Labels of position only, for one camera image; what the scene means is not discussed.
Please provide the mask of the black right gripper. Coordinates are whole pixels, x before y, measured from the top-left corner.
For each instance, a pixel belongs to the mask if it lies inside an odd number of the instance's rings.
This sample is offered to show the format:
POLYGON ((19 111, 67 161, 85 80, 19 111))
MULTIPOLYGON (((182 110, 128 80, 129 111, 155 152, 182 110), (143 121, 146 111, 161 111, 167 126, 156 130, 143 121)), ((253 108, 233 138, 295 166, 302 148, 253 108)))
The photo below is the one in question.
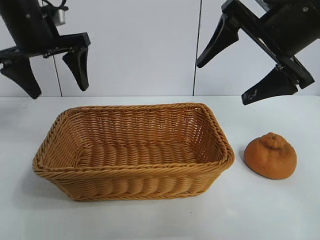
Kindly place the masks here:
POLYGON ((258 18, 241 1, 226 1, 221 6, 223 14, 209 43, 196 60, 196 66, 203 68, 217 54, 237 42, 239 29, 242 29, 282 66, 282 69, 273 68, 241 95, 245 106, 268 98, 294 95, 298 92, 296 84, 304 89, 314 83, 295 55, 320 37, 320 2, 267 0, 266 4, 269 10, 258 18))

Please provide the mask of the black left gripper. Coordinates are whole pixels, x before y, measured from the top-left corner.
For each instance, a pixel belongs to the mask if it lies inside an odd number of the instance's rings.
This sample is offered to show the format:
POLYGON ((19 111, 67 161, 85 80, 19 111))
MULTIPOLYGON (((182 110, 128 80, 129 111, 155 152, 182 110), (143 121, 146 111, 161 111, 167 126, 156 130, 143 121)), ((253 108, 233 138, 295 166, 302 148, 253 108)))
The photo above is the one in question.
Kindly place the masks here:
POLYGON ((73 74, 81 91, 89 87, 87 61, 90 39, 86 32, 60 35, 57 26, 64 24, 64 14, 69 10, 66 1, 54 5, 37 0, 2 0, 0 16, 7 27, 14 47, 0 51, 4 63, 1 74, 19 85, 32 99, 37 99, 41 89, 33 74, 30 57, 48 58, 60 53, 73 74))

